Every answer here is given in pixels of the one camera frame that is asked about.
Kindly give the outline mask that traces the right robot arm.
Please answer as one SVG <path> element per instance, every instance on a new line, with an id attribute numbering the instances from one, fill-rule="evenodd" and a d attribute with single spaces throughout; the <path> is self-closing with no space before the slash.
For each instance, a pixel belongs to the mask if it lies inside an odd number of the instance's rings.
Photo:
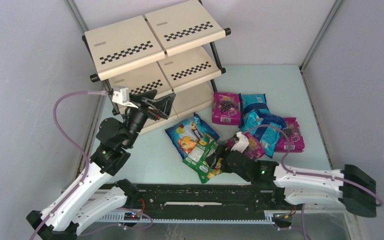
<path id="1" fill-rule="evenodd" d="M 203 162 L 211 170 L 234 173 L 252 185 L 282 190 L 284 201 L 290 205 L 338 206 L 360 217 L 377 216 L 377 183 L 352 164 L 334 170 L 296 168 L 276 161 L 254 160 L 224 145 L 210 150 Z"/>

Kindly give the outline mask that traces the green candy bag nutrition side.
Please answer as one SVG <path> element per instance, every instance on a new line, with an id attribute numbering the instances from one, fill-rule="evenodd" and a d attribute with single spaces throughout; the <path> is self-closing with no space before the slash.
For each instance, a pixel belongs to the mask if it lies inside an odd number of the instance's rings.
<path id="1" fill-rule="evenodd" d="M 203 161 L 206 159 L 206 157 L 213 154 L 216 151 L 218 145 L 219 144 L 214 138 L 208 134 L 205 134 L 201 139 L 198 140 L 195 147 L 192 148 L 188 155 L 183 159 L 183 163 L 185 163 L 188 167 L 196 172 L 196 167 L 199 161 Z"/>

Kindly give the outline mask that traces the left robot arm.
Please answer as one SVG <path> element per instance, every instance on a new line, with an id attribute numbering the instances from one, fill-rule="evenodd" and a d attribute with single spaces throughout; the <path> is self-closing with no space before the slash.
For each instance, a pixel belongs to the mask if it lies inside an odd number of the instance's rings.
<path id="1" fill-rule="evenodd" d="M 109 95 L 112 102 L 126 107 L 127 114 L 123 120 L 109 117 L 100 123 L 96 135 L 99 145 L 91 156 L 85 157 L 83 171 L 48 207 L 27 215 L 34 237 L 75 240 L 112 210 L 129 210 L 138 203 L 139 190 L 127 179 L 115 182 L 95 200 L 91 196 L 125 165 L 146 122 L 169 118 L 176 94 L 157 97 L 156 90 L 132 94 L 126 86 L 117 86 L 111 91 L 100 91 L 99 95 Z"/>

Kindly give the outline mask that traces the green Fox's candy bag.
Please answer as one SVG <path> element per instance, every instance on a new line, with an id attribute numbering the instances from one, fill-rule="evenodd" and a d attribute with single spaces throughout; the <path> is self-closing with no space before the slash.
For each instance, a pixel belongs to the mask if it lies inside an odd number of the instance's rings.
<path id="1" fill-rule="evenodd" d="M 210 167 L 205 160 L 200 160 L 196 165 L 195 171 L 198 174 L 198 178 L 202 184 L 207 183 L 211 178 L 222 173 L 222 163 L 224 159 L 219 158 L 215 164 L 215 167 Z"/>

